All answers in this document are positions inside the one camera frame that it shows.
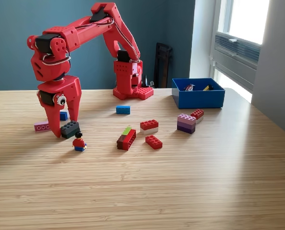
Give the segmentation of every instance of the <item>window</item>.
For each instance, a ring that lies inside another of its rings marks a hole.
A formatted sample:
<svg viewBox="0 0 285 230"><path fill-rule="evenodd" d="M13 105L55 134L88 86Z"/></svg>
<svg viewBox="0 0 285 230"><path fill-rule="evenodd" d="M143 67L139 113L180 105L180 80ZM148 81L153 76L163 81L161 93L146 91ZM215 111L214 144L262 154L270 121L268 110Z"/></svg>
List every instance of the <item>window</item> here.
<svg viewBox="0 0 285 230"><path fill-rule="evenodd" d="M210 77L218 70L252 92L268 5L269 0L216 0Z"/></svg>
<svg viewBox="0 0 285 230"><path fill-rule="evenodd" d="M243 98L245 98L249 103L251 103L252 93L245 90L243 87L235 83L233 80L231 80L229 77L217 69L215 69L214 72L214 80L223 88L233 89Z"/></svg>
<svg viewBox="0 0 285 230"><path fill-rule="evenodd" d="M269 0L223 0L218 31L262 44Z"/></svg>

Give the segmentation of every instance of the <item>purple lego brick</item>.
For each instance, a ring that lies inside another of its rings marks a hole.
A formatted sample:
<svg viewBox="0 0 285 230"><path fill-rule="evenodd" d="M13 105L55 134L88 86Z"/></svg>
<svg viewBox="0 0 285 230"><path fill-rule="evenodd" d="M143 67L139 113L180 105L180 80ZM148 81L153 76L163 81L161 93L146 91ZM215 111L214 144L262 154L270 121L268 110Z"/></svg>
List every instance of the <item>purple lego brick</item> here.
<svg viewBox="0 0 285 230"><path fill-rule="evenodd" d="M196 123L193 124L193 125L189 125L189 124L186 124L186 123L183 123L183 122L178 121L178 122L177 122L177 126L182 126L182 127L184 127L184 128L193 129L193 128L196 127Z"/></svg>
<svg viewBox="0 0 285 230"><path fill-rule="evenodd" d="M48 121L37 122L34 124L35 132L42 132L51 130Z"/></svg>
<svg viewBox="0 0 285 230"><path fill-rule="evenodd" d="M193 132L195 132L196 127L194 129L188 129L188 128L184 128L182 126L177 126L177 130L192 134Z"/></svg>

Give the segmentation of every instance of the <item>red torso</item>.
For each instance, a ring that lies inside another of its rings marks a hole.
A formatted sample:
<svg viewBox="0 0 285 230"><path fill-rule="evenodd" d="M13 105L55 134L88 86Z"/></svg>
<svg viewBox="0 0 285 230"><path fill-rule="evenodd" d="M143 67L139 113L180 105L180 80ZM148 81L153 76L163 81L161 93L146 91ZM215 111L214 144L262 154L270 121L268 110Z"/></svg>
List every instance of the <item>red torso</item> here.
<svg viewBox="0 0 285 230"><path fill-rule="evenodd" d="M73 142L72 142L72 145L74 147L85 147L85 142L83 139L75 139Z"/></svg>

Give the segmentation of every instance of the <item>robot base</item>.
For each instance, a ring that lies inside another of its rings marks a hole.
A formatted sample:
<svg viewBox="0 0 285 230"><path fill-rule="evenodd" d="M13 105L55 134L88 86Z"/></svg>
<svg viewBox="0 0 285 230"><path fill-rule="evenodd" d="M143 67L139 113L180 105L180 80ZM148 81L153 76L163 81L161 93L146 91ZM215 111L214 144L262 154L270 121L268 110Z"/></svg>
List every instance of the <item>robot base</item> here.
<svg viewBox="0 0 285 230"><path fill-rule="evenodd" d="M120 93L117 88L113 89L113 94L115 97L119 98L120 100L124 100L126 98L140 98L142 100L146 100L147 98L151 97L154 94L154 90L151 87L146 88L135 88L133 90L132 95L122 94Z"/></svg>

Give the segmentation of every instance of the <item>wire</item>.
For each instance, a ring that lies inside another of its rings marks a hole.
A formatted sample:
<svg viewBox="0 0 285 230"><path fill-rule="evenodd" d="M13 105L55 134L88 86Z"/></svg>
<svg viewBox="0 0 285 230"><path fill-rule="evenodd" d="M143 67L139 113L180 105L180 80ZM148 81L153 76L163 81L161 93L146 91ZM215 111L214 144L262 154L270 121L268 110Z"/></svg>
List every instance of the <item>wire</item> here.
<svg viewBox="0 0 285 230"><path fill-rule="evenodd" d="M136 60L131 60L132 62L136 62L136 63L140 63L140 59L139 59L139 56L137 54L137 51L135 49L135 47L131 44L131 42L128 40L128 38L123 34L123 32L120 30L120 28L118 27L118 25L116 24L116 22L114 21L114 18L110 18L112 21L109 22L109 23L90 23L90 24L86 24L86 25L80 25L80 26L77 26L75 27L75 29L83 29L83 28L87 28L89 26L92 26L92 25L98 25L98 26L105 26L105 25L112 25L112 24L115 24L116 28L117 28L117 31L119 32L119 34L123 37L123 39L128 43L128 45L132 48L132 50L134 51L135 55L136 55ZM52 54L46 54L43 56L42 58L42 63L47 65L47 66L55 66L55 65L59 65L61 63L64 63L66 61L69 61L71 59L71 56L70 56L70 52L67 51L68 53L68 56L65 57L64 59L62 60L59 60L59 61L56 61L56 62L45 62L45 58L52 55Z"/></svg>
<svg viewBox="0 0 285 230"><path fill-rule="evenodd" d="M109 23L90 23L90 24L86 24L86 25L80 25L77 26L75 29L82 29L82 28L87 28L91 25L98 25L98 26L103 26L103 25L112 25L115 24L117 31L119 32L119 34L123 37L123 39L128 43L128 45L132 48L132 50L134 51L135 55L136 55L136 60L132 60L133 62L139 63L140 59L139 56L136 52L135 47L131 44L131 42L128 40L128 38L123 34L123 32L120 30L119 26L116 24L116 22L114 21L114 18L110 18L112 21Z"/></svg>
<svg viewBox="0 0 285 230"><path fill-rule="evenodd" d="M91 25L98 25L98 26L103 26L103 25L112 25L114 23L114 19L113 18L110 18L112 21L109 22L109 23L90 23L90 24L86 24L86 25L80 25L80 26L77 26L75 27L75 29L81 29L81 28L87 28Z"/></svg>
<svg viewBox="0 0 285 230"><path fill-rule="evenodd" d="M71 59L70 52L67 51L67 53L68 53L68 56L67 56L67 57L65 57L65 58L62 59L62 60L56 61L56 62L46 62L46 61L45 61L45 58L46 58L47 56L52 55L52 54L46 54L46 55L44 55L43 58L42 58L42 63L45 64L46 66L55 66L55 65L59 65L59 64L61 64L61 63L64 63L64 62L66 62L66 61L69 61L69 60Z"/></svg>

